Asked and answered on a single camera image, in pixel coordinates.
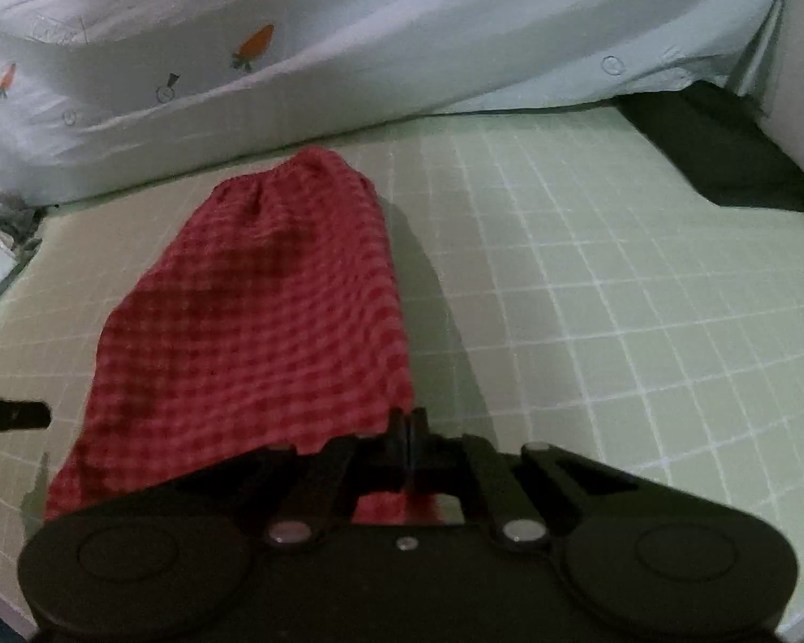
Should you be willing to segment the red checkered shorts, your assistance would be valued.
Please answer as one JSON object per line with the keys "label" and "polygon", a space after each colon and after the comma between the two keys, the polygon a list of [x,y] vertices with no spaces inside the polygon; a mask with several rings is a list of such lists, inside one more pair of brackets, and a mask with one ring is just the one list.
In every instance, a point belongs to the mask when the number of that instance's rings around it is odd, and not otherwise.
{"label": "red checkered shorts", "polygon": [[269,444],[313,453],[414,407],[373,183],[326,148],[229,178],[98,340],[57,518]]}

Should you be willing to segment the white carrot print duvet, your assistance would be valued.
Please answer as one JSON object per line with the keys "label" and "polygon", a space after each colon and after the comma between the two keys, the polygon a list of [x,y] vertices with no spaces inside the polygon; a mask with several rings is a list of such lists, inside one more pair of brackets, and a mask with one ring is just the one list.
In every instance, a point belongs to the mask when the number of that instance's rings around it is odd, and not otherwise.
{"label": "white carrot print duvet", "polygon": [[778,0],[0,0],[0,193],[91,198],[408,116],[748,87]]}

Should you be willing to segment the black storage bag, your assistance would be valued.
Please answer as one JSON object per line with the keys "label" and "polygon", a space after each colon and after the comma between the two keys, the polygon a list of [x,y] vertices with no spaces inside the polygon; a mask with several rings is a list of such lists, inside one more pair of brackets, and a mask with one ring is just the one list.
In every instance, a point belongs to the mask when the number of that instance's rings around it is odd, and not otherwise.
{"label": "black storage bag", "polygon": [[804,213],[804,172],[743,100],[707,81],[679,92],[622,94],[614,106],[717,206]]}

